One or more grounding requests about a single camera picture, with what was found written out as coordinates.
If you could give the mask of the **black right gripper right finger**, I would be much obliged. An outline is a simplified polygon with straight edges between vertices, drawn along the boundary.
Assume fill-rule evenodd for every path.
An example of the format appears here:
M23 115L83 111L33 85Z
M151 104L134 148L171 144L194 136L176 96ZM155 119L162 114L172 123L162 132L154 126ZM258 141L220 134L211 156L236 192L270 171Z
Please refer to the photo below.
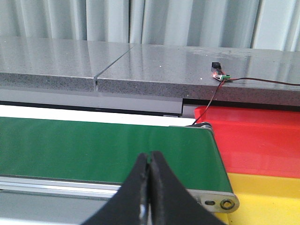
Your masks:
M191 196L160 151L151 152L151 219L154 225L223 225Z

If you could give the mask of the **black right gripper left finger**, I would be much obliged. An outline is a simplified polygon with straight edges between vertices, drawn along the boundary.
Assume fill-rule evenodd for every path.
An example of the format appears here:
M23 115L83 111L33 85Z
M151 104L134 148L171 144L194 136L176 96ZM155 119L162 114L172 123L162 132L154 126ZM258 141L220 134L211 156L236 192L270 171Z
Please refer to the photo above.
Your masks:
M148 162L141 153L117 193L84 225L146 225L148 223Z

